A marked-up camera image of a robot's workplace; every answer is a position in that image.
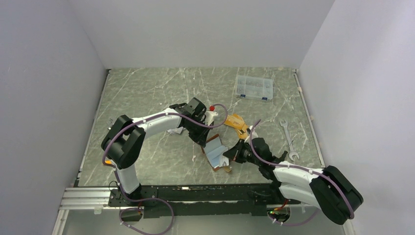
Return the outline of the single silver VIP card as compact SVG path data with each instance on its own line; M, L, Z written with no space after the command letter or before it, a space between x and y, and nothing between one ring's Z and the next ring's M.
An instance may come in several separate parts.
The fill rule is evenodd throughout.
M229 166L229 159L223 155L218 157L218 167L226 167Z

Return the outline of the brown leather card holder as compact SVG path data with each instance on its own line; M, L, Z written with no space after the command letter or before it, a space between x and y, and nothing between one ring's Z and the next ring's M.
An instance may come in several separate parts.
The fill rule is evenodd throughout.
M206 156L212 170L214 172L223 169L226 173L231 172L231 166L226 167L218 167L218 157L223 155L226 151L228 151L228 147L223 145L219 134L212 136L210 139L207 140L206 146L201 147L202 153Z

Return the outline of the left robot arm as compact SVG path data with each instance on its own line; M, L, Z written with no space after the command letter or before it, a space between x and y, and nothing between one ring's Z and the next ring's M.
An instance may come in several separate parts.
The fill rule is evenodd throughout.
M193 142L204 147L217 116L213 106L207 108L195 97L188 103L173 104L146 117L119 116L103 139L101 148L123 189L121 199L133 206L142 198L135 162L147 138L170 129L184 128Z

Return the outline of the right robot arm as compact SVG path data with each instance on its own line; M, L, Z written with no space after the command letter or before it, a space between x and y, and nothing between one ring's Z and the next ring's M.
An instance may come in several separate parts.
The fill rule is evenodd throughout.
M270 198L275 203L291 199L321 210L332 222L343 225L354 218L355 211L363 204L361 193L336 167L313 169L274 156L263 138L240 139L223 156L237 163L258 166L265 179L272 181Z

